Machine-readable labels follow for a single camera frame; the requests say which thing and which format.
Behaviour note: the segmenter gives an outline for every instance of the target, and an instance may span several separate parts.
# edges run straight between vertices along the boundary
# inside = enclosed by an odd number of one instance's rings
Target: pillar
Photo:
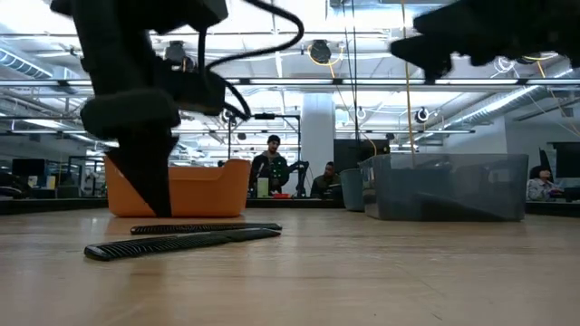
[[[332,93],[306,93],[301,112],[302,160],[310,162],[312,175],[324,173],[326,163],[334,160],[334,102]],[[313,180],[308,173],[310,186]],[[306,193],[310,195],[308,183]]]

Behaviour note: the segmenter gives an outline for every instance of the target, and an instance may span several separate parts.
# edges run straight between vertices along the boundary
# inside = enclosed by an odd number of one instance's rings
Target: man
[[[256,156],[252,161],[252,171],[250,176],[250,187],[256,188],[256,182],[259,177],[268,177],[270,179],[270,191],[282,192],[284,180],[280,180],[271,175],[273,163],[286,165],[285,159],[278,153],[280,138],[277,135],[268,137],[268,149],[262,154]]]
[[[310,197],[322,198],[329,187],[332,185],[340,185],[341,178],[334,172],[334,162],[326,163],[324,174],[317,177],[310,190]]]

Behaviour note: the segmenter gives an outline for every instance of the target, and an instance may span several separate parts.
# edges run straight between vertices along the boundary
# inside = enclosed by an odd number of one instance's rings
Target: computer monitor
[[[580,142],[554,143],[556,177],[580,177]]]
[[[373,139],[377,148],[377,155],[391,152],[390,141],[387,139]],[[346,169],[358,168],[359,163],[374,155],[374,146],[367,139],[357,142],[356,139],[334,140],[334,170],[340,173]]]
[[[46,175],[46,160],[41,158],[14,158],[12,174],[19,177]]]

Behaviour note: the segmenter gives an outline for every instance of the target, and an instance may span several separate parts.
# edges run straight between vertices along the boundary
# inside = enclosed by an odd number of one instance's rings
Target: woman
[[[527,181],[527,200],[550,201],[553,195],[561,194],[562,190],[549,181],[550,169],[537,166],[529,171]]]

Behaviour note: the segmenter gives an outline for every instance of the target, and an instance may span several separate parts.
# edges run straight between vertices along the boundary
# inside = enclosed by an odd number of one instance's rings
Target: clear plastic bin
[[[366,215],[402,221],[520,221],[527,155],[383,155],[361,164]]]
[[[341,172],[344,206],[351,212],[364,212],[363,176],[359,168]]]

